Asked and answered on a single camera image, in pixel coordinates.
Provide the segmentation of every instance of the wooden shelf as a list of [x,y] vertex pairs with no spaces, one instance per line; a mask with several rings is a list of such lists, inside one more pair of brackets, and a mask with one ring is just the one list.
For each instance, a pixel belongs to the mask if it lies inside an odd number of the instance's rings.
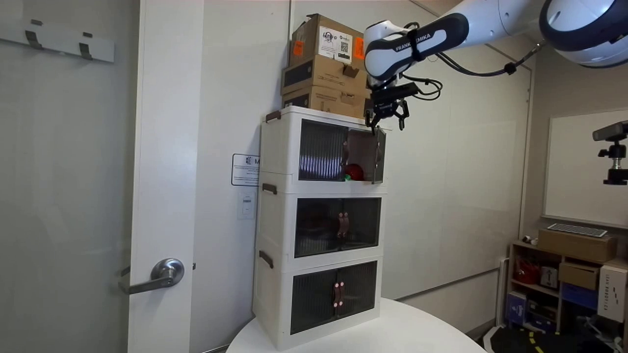
[[537,286],[537,284],[527,284],[527,282],[519,282],[519,280],[512,280],[512,284],[523,286],[527,290],[535,290],[535,292],[541,292],[541,294],[547,294],[547,296],[553,296],[553,298],[561,296],[557,290],[551,290],[551,288],[545,288],[545,286]]

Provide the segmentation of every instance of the robotic arm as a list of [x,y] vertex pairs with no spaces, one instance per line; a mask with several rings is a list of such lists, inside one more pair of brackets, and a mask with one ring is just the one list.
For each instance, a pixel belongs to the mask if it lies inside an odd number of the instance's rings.
[[[372,24],[364,31],[364,67],[372,92],[368,124],[394,116],[402,128],[408,118],[404,98],[419,90],[413,82],[398,80],[429,55],[490,43],[537,26],[565,59],[582,67],[614,67],[628,61],[625,22],[625,0],[463,0],[423,27]],[[521,61],[508,63],[498,73],[510,75]]]

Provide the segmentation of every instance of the white cabinet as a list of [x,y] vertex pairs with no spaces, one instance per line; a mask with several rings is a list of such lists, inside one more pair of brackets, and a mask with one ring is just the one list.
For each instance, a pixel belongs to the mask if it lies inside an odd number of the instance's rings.
[[378,314],[384,145],[317,110],[262,122],[253,310],[276,347]]

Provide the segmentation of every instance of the white round table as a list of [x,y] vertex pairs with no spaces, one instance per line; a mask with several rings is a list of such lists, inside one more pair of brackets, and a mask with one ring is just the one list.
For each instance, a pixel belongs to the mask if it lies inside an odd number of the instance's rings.
[[[251,320],[227,353],[276,353],[260,324]],[[380,316],[286,353],[484,353],[472,339],[417,308],[380,300]]]

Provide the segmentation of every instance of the door handle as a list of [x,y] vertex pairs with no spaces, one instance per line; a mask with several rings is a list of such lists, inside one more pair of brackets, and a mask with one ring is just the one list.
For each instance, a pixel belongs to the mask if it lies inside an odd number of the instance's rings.
[[150,280],[129,286],[127,294],[170,288],[180,282],[184,267],[178,259],[162,259],[150,271]]

